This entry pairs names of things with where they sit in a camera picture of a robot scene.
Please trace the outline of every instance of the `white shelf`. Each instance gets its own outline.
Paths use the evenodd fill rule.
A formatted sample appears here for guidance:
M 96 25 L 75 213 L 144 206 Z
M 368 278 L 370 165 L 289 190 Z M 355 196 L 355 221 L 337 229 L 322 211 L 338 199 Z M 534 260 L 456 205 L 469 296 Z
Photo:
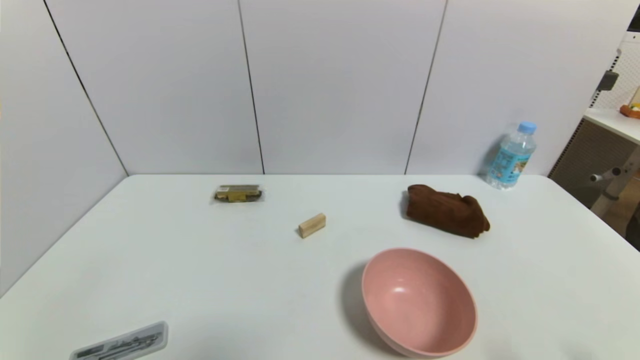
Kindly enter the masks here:
M 583 118 L 640 145 L 640 119 L 626 117 L 614 109 L 587 109 Z

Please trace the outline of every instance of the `gold package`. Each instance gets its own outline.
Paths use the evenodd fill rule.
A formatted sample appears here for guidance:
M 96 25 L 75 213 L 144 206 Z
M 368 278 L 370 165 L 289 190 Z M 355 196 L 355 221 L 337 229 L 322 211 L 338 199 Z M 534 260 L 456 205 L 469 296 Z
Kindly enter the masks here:
M 261 196 L 260 185 L 221 185 L 213 197 L 223 202 L 251 202 Z

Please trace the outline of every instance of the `brown cloth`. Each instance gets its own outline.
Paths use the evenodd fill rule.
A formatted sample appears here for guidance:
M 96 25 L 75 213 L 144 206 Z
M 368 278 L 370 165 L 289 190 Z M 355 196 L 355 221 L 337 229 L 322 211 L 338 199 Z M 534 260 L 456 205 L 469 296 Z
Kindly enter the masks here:
M 411 185 L 407 190 L 406 216 L 467 238 L 477 238 L 483 231 L 489 231 L 489 220 L 475 198 L 437 192 L 426 185 Z

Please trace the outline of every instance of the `water bottle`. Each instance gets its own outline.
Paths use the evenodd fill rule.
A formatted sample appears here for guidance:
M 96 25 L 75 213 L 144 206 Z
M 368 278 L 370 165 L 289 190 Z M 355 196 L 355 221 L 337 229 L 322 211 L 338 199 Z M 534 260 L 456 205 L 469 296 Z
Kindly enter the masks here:
M 536 124 L 523 121 L 518 131 L 511 133 L 500 144 L 500 151 L 489 168 L 486 182 L 496 189 L 507 190 L 516 185 L 518 178 L 536 150 L 533 133 Z

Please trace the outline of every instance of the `pink bowl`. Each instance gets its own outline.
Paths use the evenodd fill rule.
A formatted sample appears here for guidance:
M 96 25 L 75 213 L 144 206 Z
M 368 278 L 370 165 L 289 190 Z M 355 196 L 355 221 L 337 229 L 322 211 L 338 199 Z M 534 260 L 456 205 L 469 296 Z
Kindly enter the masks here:
M 458 274 L 429 254 L 389 249 L 364 269 L 371 324 L 396 351 L 417 359 L 451 355 L 476 332 L 477 311 Z

